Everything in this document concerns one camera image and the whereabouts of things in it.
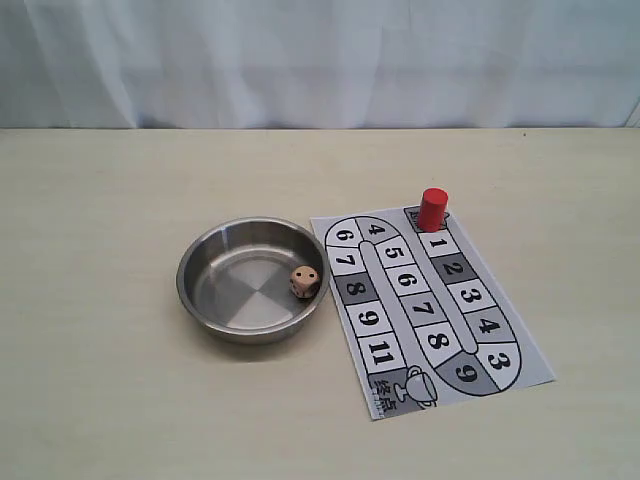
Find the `wooden die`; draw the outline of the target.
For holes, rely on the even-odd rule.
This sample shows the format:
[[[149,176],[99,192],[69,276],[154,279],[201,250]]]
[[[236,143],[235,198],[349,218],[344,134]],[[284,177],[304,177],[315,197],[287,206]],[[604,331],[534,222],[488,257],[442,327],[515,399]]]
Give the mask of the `wooden die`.
[[[316,295],[320,276],[313,267],[301,265],[291,272],[289,282],[290,289],[297,298],[308,299]]]

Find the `stainless steel round bowl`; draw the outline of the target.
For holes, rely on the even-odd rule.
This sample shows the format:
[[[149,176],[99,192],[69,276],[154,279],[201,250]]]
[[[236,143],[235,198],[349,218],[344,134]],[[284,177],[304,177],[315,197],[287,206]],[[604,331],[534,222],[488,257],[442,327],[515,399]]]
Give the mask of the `stainless steel round bowl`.
[[[313,267],[316,295],[297,298],[291,272]],[[291,221],[246,217],[197,237],[176,272],[178,297],[212,335],[236,344],[282,341],[307,324],[329,288],[327,254],[316,237]]]

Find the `red cylinder game piece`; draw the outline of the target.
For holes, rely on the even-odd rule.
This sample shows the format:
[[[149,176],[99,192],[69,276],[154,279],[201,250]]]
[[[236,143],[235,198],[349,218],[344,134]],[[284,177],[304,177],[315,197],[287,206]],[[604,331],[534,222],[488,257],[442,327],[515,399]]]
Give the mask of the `red cylinder game piece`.
[[[421,198],[418,227],[424,232],[436,232],[440,229],[448,203],[448,193],[440,188],[426,189]]]

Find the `paper number game board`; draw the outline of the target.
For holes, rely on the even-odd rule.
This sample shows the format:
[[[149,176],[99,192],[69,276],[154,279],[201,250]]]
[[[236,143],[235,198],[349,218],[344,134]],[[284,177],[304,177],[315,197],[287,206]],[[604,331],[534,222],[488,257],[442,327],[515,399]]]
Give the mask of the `paper number game board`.
[[[554,372],[460,222],[415,206],[315,217],[375,420],[552,382]]]

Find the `white backdrop curtain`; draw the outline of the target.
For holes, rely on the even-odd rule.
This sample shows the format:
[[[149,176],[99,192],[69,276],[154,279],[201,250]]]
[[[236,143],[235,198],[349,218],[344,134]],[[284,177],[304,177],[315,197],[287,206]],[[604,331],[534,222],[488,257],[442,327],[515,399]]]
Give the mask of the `white backdrop curtain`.
[[[18,128],[635,127],[635,1],[5,1]]]

